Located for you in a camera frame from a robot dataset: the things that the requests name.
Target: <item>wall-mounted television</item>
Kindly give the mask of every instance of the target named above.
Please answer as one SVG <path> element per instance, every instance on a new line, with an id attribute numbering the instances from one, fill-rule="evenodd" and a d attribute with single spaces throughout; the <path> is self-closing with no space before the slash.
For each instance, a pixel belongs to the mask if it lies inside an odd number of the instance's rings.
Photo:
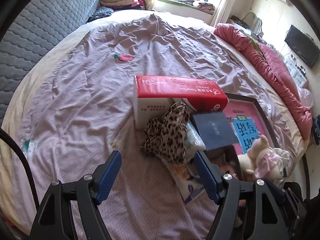
<path id="1" fill-rule="evenodd" d="M 291 25 L 284 41 L 309 67 L 313 67 L 319 59 L 320 50 L 316 44 L 293 25 Z"/>

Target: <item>blue rubber tip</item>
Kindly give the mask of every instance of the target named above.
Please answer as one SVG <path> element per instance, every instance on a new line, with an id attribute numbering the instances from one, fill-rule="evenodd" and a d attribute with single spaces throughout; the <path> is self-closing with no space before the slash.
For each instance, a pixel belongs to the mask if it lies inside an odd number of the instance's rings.
<path id="1" fill-rule="evenodd" d="M 210 172 L 207 164 L 198 152 L 195 153 L 195 165 L 209 199 L 213 200 L 217 205 L 219 205 L 221 199 L 218 195 L 218 184 Z"/>
<path id="2" fill-rule="evenodd" d="M 120 170 L 121 162 L 121 154 L 117 152 L 98 183 L 98 194 L 95 197 L 98 205 L 108 198 Z"/>

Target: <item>red blanket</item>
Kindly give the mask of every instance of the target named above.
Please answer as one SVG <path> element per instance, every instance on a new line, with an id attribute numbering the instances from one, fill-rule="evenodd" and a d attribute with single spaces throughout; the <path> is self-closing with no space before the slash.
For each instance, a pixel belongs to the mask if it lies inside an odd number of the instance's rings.
<path id="1" fill-rule="evenodd" d="M 233 45 L 252 63 L 260 75 L 282 98 L 299 128 L 302 138 L 307 140 L 312 127 L 311 111 L 300 103 L 297 88 L 283 60 L 272 49 L 259 44 L 262 56 L 251 44 L 250 39 L 233 25 L 218 24 L 213 33 Z"/>

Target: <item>strawberry applique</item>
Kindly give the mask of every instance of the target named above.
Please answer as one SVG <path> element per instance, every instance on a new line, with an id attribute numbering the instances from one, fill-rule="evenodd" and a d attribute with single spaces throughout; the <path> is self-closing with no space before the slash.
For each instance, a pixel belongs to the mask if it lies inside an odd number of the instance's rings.
<path id="1" fill-rule="evenodd" d="M 133 57 L 128 55 L 128 54 L 124 54 L 122 52 L 115 52 L 113 53 L 113 57 L 117 58 L 119 61 L 121 62 L 128 62 L 133 60 Z"/>

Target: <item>white bed sheet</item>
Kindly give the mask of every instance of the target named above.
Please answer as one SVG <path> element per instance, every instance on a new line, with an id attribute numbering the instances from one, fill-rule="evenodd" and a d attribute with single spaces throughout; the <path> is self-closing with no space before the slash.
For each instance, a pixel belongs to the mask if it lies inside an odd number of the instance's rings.
<path id="1" fill-rule="evenodd" d="M 28 106 L 31 103 L 36 90 L 44 82 L 45 78 L 63 61 L 65 57 L 68 56 L 68 54 L 77 46 L 77 44 L 90 30 L 100 26 L 108 25 L 110 22 L 129 22 L 131 20 L 139 19 L 153 13 L 161 15 L 162 18 L 173 24 L 178 24 L 179 22 L 183 21 L 184 26 L 188 24 L 190 26 L 203 25 L 202 27 L 206 28 L 210 32 L 213 32 L 214 30 L 212 26 L 206 25 L 205 23 L 202 23 L 197 19 L 188 18 L 188 20 L 186 20 L 183 17 L 175 16 L 169 13 L 156 13 L 152 11 L 136 10 L 117 11 L 111 17 L 99 19 L 86 25 L 82 25 L 76 31 L 68 35 L 63 41 L 61 41 L 46 56 L 44 56 L 23 79 L 8 106 L 2 124 L 2 129 L 7 131 L 9 135 L 12 136 L 13 139 L 15 139 L 20 121 L 23 115 L 27 112 Z M 281 98 L 271 88 L 271 86 L 260 76 L 253 65 L 241 53 L 236 51 L 234 47 L 227 44 L 220 38 L 217 39 L 222 46 L 228 48 L 234 53 L 234 55 L 236 55 L 236 57 L 243 63 L 245 68 L 263 87 L 267 89 L 268 93 L 271 95 L 275 107 L 282 114 L 282 117 L 285 119 L 287 127 L 290 130 L 290 139 L 296 152 L 297 163 L 307 149 L 308 141 L 304 141 L 302 139 L 299 129 L 294 122 L 289 110 L 287 109 Z M 12 223 L 14 223 L 23 232 L 28 233 L 28 231 L 20 224 L 13 202 L 13 189 L 10 180 L 12 173 L 11 158 L 12 152 L 10 148 L 8 148 L 4 142 L 0 141 L 0 207 L 3 213 L 9 218 Z"/>

